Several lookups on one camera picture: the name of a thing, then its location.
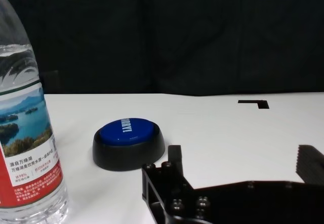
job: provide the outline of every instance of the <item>lake image on label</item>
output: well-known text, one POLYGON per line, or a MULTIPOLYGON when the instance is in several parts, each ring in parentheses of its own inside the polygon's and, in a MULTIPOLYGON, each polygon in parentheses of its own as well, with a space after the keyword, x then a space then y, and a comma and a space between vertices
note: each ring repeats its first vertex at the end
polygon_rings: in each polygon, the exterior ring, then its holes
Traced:
POLYGON ((0 101, 0 142, 6 157, 36 148, 51 135, 42 88, 0 101))

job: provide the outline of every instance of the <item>clear water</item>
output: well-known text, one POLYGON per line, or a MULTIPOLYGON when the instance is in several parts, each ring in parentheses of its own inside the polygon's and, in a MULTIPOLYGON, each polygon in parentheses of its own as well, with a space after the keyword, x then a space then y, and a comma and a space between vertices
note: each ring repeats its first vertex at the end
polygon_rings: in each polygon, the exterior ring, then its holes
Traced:
MULTIPOLYGON (((0 97, 2 93, 17 90, 38 80, 37 63, 31 45, 0 46, 0 97)), ((10 101, 6 101, 6 104, 0 103, 0 115, 10 115, 14 106, 10 101)), ((15 113, 17 120, 0 124, 19 121, 19 132, 7 144, 11 144, 16 138, 37 137, 48 127, 50 120, 45 102, 39 102, 32 107, 37 107, 38 110, 28 115, 25 112, 15 113)), ((57 224, 65 219, 67 213, 68 195, 63 180, 56 190, 33 204, 0 208, 0 224, 57 224)))
POLYGON ((38 68, 30 44, 0 46, 0 92, 38 80, 38 68))

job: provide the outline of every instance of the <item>blue button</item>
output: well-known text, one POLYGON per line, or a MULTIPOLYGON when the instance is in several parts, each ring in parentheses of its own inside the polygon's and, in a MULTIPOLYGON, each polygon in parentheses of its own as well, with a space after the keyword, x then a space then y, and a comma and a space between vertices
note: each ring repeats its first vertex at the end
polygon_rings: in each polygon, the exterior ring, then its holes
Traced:
POLYGON ((134 145, 152 138, 154 125, 146 119, 121 119, 105 125, 99 132, 107 145, 134 145))

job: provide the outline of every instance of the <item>round button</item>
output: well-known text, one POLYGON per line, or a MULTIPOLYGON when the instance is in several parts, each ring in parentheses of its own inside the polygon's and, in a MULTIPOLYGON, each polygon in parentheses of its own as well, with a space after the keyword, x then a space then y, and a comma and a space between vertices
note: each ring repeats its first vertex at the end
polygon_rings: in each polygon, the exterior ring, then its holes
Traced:
POLYGON ((121 119, 99 129, 92 156, 97 166, 110 171, 140 169, 157 161, 165 151, 160 128, 146 119, 121 119))
POLYGON ((146 119, 121 119, 101 128, 99 134, 106 145, 134 145, 149 140, 154 132, 154 125, 146 119))

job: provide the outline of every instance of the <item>black button base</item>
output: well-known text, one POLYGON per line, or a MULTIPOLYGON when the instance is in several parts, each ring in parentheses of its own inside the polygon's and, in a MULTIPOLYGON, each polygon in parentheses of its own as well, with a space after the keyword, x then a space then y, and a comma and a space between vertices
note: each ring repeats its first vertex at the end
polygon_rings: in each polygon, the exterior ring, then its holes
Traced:
POLYGON ((160 128, 154 124, 150 140, 134 145, 107 145, 100 138, 100 129, 93 140, 93 160, 101 168, 110 171, 129 171, 140 169, 143 164, 157 161, 165 151, 160 128))

